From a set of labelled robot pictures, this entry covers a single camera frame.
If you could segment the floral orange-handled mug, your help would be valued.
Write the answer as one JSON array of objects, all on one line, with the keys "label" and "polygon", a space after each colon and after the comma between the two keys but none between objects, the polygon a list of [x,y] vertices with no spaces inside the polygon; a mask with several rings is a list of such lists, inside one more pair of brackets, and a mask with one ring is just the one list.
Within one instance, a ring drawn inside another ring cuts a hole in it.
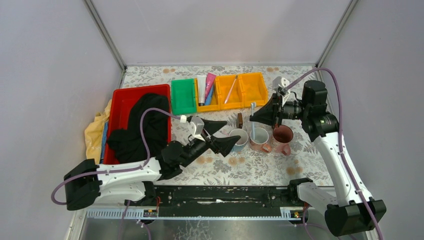
[{"label": "floral orange-handled mug", "polygon": [[262,127],[255,127],[250,132],[249,146],[254,151],[262,151],[270,153],[272,147],[268,144],[270,139],[269,133]]}]

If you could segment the blue ceramic mug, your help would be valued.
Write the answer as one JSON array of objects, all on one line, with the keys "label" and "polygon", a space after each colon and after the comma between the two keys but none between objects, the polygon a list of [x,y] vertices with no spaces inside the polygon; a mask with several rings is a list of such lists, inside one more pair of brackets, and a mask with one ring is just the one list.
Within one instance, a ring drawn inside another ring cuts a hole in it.
[{"label": "blue ceramic mug", "polygon": [[245,146],[247,145],[247,143],[249,141],[248,133],[241,128],[233,129],[229,133],[229,136],[230,137],[234,137],[234,136],[240,137],[240,139],[236,142],[236,144],[232,148],[233,152],[237,152],[237,153],[241,152],[245,148]]}]

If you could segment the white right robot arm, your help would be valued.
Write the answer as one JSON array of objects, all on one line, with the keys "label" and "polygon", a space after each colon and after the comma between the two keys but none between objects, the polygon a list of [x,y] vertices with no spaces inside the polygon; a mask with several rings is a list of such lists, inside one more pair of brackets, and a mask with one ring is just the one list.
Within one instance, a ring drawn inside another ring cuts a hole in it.
[{"label": "white right robot arm", "polygon": [[321,154],[334,184],[335,195],[320,189],[309,178],[291,180],[287,201],[293,206],[307,203],[319,211],[329,231],[336,237],[367,232],[387,211],[382,200],[376,200],[362,182],[350,158],[336,116],[327,111],[328,91],[323,82],[308,80],[302,97],[290,101],[289,82],[277,77],[272,82],[270,100],[250,120],[271,126],[284,120],[299,120],[302,129]]}]

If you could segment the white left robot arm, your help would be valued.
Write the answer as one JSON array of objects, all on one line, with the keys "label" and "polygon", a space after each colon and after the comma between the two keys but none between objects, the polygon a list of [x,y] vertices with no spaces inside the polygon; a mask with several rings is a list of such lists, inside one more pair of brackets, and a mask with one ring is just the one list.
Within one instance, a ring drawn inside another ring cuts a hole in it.
[{"label": "white left robot arm", "polygon": [[155,200],[154,183],[169,180],[182,173],[208,150],[227,156],[240,140],[239,135],[216,137],[225,121],[199,118],[189,122],[191,139],[184,145],[170,141],[161,152],[149,160],[123,164],[96,164],[93,159],[79,163],[64,177],[65,205],[76,211],[93,204],[140,202],[144,206]]}]

